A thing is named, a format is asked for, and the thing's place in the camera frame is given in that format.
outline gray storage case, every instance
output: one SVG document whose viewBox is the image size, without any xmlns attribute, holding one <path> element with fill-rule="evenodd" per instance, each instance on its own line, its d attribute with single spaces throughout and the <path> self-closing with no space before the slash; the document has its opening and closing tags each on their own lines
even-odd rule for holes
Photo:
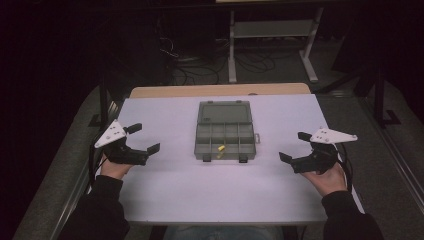
<svg viewBox="0 0 424 240">
<path fill-rule="evenodd" d="M 256 155 L 252 114 L 248 101 L 200 102 L 197 118 L 196 159 L 239 160 Z"/>
</svg>

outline person's right hand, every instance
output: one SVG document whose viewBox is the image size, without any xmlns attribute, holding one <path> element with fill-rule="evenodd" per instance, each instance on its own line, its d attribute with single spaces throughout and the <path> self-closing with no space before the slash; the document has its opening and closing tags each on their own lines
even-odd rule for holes
<svg viewBox="0 0 424 240">
<path fill-rule="evenodd" d="M 334 164 L 332 168 L 323 174 L 317 174 L 316 172 L 301 174 L 314 185 L 323 197 L 332 192 L 347 191 L 344 171 L 339 163 Z"/>
</svg>

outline white bracket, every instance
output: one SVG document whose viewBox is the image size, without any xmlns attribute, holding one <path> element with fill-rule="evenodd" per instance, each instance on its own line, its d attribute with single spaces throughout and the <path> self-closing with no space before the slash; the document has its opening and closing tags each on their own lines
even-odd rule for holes
<svg viewBox="0 0 424 240">
<path fill-rule="evenodd" d="M 106 129 L 100 139 L 94 144 L 95 148 L 103 147 L 111 142 L 125 137 L 127 133 L 124 128 L 119 124 L 118 120 L 114 120 Z"/>
<path fill-rule="evenodd" d="M 311 137 L 311 142 L 333 144 L 342 142 L 351 142 L 358 140 L 356 135 L 350 135 L 342 132 L 337 132 L 328 128 L 319 129 Z"/>
</svg>

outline dark background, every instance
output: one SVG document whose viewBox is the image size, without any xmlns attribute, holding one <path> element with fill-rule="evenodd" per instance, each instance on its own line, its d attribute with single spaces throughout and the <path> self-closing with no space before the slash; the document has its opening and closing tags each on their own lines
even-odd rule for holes
<svg viewBox="0 0 424 240">
<path fill-rule="evenodd" d="M 354 10 L 329 8 L 320 35 L 324 39 L 346 35 L 336 70 L 349 72 L 370 59 L 378 61 L 423 121 L 424 9 L 412 0 L 377 2 Z M 6 143 L 0 168 L 1 239 L 13 237 L 79 106 L 99 84 L 100 71 L 107 69 L 107 85 L 118 100 L 135 86 L 169 83 L 172 61 L 158 51 L 163 44 L 156 28 L 158 15 L 111 20 L 77 14 L 76 6 L 66 0 L 7 0 L 0 6 Z M 207 46 L 213 49 L 214 38 L 228 31 L 221 27 L 222 13 L 203 16 L 199 26 L 191 27 L 213 29 L 213 34 L 199 31 L 202 34 L 185 39 L 182 26 L 193 16 L 178 14 L 164 18 L 168 24 L 162 30 L 178 39 L 182 48 L 196 40 L 199 45 L 193 46 L 210 54 Z"/>
</svg>

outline person's left hand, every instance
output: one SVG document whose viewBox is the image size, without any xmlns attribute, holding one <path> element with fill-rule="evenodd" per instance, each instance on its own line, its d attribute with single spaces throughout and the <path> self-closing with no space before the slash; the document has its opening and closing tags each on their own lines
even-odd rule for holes
<svg viewBox="0 0 424 240">
<path fill-rule="evenodd" d="M 102 165 L 102 169 L 100 170 L 100 175 L 116 178 L 119 180 L 122 180 L 125 174 L 128 173 L 128 171 L 133 167 L 134 165 L 130 164 L 119 164 L 119 163 L 113 163 L 109 161 L 109 159 L 106 158 Z"/>
</svg>

